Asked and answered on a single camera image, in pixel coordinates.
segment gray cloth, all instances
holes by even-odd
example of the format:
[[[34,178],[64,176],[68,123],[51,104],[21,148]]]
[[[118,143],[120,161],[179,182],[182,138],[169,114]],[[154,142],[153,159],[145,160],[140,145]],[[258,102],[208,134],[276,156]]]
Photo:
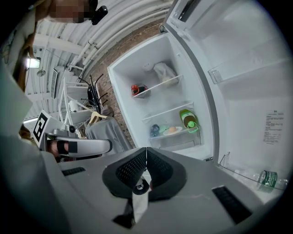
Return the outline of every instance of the gray cloth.
[[[103,106],[103,108],[101,110],[101,115],[114,117],[114,111],[110,106],[105,105],[105,106]]]
[[[88,139],[109,139],[112,142],[112,150],[103,154],[103,156],[132,149],[131,144],[113,117],[107,117],[91,126],[88,125],[86,136]]]

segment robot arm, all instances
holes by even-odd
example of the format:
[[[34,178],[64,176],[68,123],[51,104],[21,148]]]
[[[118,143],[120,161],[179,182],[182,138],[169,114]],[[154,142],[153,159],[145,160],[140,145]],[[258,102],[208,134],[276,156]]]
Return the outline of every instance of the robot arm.
[[[42,151],[48,151],[49,140],[68,142],[68,152],[59,150],[59,153],[73,158],[104,154],[112,150],[110,140],[79,139],[75,130],[74,126],[65,125],[42,110],[34,128],[33,136]]]

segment green bottle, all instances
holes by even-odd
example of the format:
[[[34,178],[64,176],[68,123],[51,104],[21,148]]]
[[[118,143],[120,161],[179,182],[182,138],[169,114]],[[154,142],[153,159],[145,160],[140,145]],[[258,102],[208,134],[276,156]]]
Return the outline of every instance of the green bottle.
[[[184,127],[190,128],[189,133],[198,131],[198,120],[194,113],[184,109],[180,111],[179,115]]]

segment hand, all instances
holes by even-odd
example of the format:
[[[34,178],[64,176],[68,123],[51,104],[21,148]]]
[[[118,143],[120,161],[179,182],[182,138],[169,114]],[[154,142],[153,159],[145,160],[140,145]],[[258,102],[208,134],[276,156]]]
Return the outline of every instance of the hand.
[[[68,152],[68,142],[65,142],[64,149]],[[57,141],[52,141],[48,145],[48,152],[53,154],[55,158],[58,158],[60,156],[59,152],[58,152],[58,149],[57,149]]]

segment cable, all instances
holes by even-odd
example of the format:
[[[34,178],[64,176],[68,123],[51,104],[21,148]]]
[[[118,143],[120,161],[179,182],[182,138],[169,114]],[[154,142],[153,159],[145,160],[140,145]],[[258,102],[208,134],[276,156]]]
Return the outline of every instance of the cable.
[[[52,55],[54,55],[54,56],[56,56],[56,57],[58,57],[58,58],[60,58],[59,56],[57,56],[56,54],[54,54],[53,52],[51,52],[51,51],[49,51],[49,53],[52,53]],[[66,62],[67,64],[69,64],[69,65],[72,65],[73,66],[73,64],[71,64],[71,63],[69,63],[68,61],[66,61],[66,60],[64,60],[64,59],[62,59],[62,58],[60,58],[61,60],[63,60],[64,62]]]
[[[48,61],[49,61],[49,54],[48,54],[48,57],[47,57],[47,63],[46,63],[46,70],[48,70],[47,68],[48,68]]]
[[[31,60],[29,60],[29,65],[28,65],[28,73],[27,73],[27,81],[26,81],[26,86],[25,86],[25,89],[27,88],[27,82],[28,82],[28,78],[29,78],[29,68],[31,66]]]

